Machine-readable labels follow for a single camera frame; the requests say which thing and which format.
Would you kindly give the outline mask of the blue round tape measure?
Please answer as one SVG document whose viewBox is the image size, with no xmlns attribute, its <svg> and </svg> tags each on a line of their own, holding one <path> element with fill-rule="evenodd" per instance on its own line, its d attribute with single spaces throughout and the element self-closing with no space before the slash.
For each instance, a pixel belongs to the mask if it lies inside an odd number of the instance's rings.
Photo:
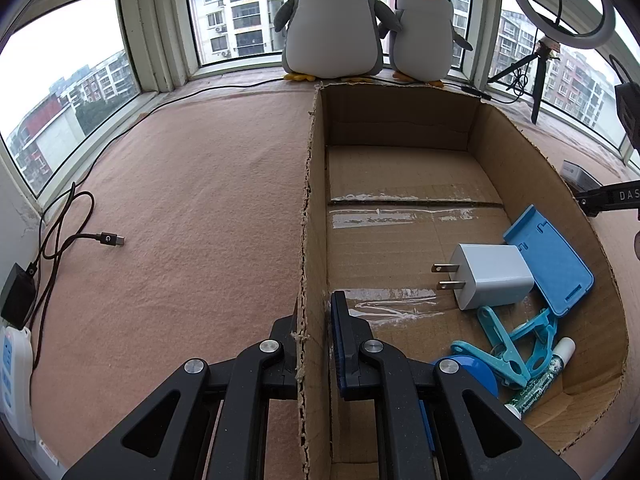
<svg viewBox="0 0 640 480">
<path fill-rule="evenodd" d="M 437 365 L 442 360 L 456 361 L 461 368 L 470 373 L 487 391 L 493 396 L 498 396 L 498 382 L 496 376 L 486 363 L 474 356 L 467 354 L 453 354 L 452 356 L 444 356 L 438 360 L 432 361 L 433 365 Z"/>
</svg>

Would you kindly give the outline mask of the black charger plug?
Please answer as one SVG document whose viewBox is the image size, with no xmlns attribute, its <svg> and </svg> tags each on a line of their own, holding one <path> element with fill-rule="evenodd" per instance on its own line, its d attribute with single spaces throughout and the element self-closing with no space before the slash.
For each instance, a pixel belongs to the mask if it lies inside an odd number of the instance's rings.
<svg viewBox="0 0 640 480">
<path fill-rule="evenodd" d="M 35 274 L 37 265 L 27 269 L 14 263 L 1 292 L 1 317 L 14 328 L 22 330 L 36 298 Z"/>
</svg>

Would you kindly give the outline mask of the white power adapter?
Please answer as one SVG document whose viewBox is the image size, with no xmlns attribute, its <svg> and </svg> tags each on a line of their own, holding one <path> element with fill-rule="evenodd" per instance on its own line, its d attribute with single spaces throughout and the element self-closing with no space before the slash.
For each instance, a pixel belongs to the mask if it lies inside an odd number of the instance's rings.
<svg viewBox="0 0 640 480">
<path fill-rule="evenodd" d="M 535 280 L 518 248 L 512 245 L 457 244 L 448 263 L 434 263 L 437 283 L 452 290 L 461 311 L 516 304 L 534 288 Z"/>
</svg>

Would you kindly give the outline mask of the large grey penguin plush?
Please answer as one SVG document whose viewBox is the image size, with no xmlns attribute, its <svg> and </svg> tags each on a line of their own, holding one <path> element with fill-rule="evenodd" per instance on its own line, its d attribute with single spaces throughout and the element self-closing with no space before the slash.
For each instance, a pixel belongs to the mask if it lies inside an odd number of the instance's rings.
<svg viewBox="0 0 640 480">
<path fill-rule="evenodd" d="M 273 27 L 285 33 L 282 66 L 289 81 L 367 80 L 383 68 L 378 31 L 402 31 L 381 0 L 286 0 Z"/>
</svg>

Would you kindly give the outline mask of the grey white square box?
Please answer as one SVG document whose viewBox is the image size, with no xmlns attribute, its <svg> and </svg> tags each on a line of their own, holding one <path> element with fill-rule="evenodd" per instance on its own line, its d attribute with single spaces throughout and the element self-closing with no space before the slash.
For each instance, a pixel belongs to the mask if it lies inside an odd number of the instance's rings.
<svg viewBox="0 0 640 480">
<path fill-rule="evenodd" d="M 564 160 L 561 167 L 561 177 L 565 183 L 576 193 L 583 193 L 600 188 L 601 183 L 587 170 Z"/>
</svg>

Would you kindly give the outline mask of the brown cardboard box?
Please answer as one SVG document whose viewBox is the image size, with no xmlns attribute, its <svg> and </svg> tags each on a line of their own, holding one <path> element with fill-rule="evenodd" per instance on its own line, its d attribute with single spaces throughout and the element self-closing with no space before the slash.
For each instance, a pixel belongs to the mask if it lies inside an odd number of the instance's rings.
<svg viewBox="0 0 640 480">
<path fill-rule="evenodd" d="M 303 212 L 298 396 L 308 479 L 376 476 L 373 406 L 337 396 L 329 296 L 342 290 L 376 336 L 431 361 L 454 340 L 486 348 L 471 312 L 432 265 L 461 243 L 498 244 L 528 207 L 574 247 L 593 288 L 560 322 L 576 341 L 528 426 L 585 479 L 604 476 L 639 425 L 638 229 L 632 212 L 586 217 L 562 180 L 567 159 L 612 170 L 556 133 L 461 93 L 327 84 L 314 96 Z"/>
</svg>

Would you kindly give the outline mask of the small grey penguin plush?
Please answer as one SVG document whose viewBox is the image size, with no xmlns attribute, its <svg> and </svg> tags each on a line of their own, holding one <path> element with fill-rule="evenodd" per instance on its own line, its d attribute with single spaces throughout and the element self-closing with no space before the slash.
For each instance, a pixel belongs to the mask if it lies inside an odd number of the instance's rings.
<svg viewBox="0 0 640 480">
<path fill-rule="evenodd" d="M 393 78 L 402 82 L 442 85 L 454 57 L 454 45 L 472 51 L 472 44 L 455 29 L 451 0 L 395 0 L 400 32 L 378 23 L 378 36 L 390 35 Z"/>
</svg>

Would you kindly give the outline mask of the teal small clip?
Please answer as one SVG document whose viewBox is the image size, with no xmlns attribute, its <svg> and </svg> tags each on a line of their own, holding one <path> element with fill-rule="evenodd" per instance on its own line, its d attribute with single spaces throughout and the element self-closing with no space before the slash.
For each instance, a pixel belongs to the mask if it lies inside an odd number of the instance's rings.
<svg viewBox="0 0 640 480">
<path fill-rule="evenodd" d="M 542 309 L 534 318 L 514 328 L 509 334 L 513 342 L 534 337 L 532 354 L 526 361 L 530 378 L 538 378 L 548 367 L 553 353 L 553 341 L 558 332 L 558 318 L 550 308 Z"/>
</svg>

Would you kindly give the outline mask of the black tripod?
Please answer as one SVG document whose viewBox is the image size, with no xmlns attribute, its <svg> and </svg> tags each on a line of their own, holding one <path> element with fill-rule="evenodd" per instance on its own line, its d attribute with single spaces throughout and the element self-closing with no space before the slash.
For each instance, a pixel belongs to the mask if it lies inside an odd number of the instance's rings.
<svg viewBox="0 0 640 480">
<path fill-rule="evenodd" d="M 527 93 L 526 86 L 529 82 L 528 66 L 536 63 L 536 70 L 533 76 L 533 90 L 530 95 L 533 98 L 532 112 L 530 113 L 530 122 L 534 125 L 537 123 L 542 97 L 544 96 L 544 85 L 546 84 L 548 63 L 554 60 L 555 53 L 560 52 L 560 44 L 547 36 L 543 36 L 536 44 L 536 49 L 532 54 L 524 56 L 520 60 L 512 63 L 504 70 L 492 75 L 488 78 L 488 84 L 493 84 L 512 76 L 512 80 L 506 85 L 506 88 L 514 92 L 514 100 L 517 101 Z"/>
</svg>

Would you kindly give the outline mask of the teal plastic clip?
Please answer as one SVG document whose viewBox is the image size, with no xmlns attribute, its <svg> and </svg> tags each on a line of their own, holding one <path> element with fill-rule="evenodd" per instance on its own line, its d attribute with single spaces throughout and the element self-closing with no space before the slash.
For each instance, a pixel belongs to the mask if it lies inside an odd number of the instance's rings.
<svg viewBox="0 0 640 480">
<path fill-rule="evenodd" d="M 484 362 L 505 387 L 525 388 L 532 376 L 498 315 L 491 307 L 478 308 L 476 315 L 491 345 L 491 352 L 486 352 L 463 340 L 454 340 L 450 344 L 451 352 L 467 354 Z"/>
</svg>

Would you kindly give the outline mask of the green white glue stick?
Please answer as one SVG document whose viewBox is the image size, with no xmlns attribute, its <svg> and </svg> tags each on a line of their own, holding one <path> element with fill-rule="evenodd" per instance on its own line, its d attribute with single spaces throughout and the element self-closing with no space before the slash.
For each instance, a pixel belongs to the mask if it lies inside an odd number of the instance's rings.
<svg viewBox="0 0 640 480">
<path fill-rule="evenodd" d="M 504 407 L 517 419 L 522 419 L 549 390 L 555 379 L 560 376 L 566 364 L 574 356 L 575 350 L 575 341 L 570 337 L 563 337 L 553 348 L 552 358 L 544 372 L 539 377 L 532 379 Z"/>
</svg>

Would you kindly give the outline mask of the white power strip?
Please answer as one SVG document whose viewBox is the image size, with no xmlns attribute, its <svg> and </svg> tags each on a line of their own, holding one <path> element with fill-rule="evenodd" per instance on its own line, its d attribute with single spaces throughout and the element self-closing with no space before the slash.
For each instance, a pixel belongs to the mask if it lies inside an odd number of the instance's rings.
<svg viewBox="0 0 640 480">
<path fill-rule="evenodd" d="M 30 406 L 32 377 L 30 330 L 3 326 L 1 331 L 1 411 L 22 439 L 35 440 Z"/>
</svg>

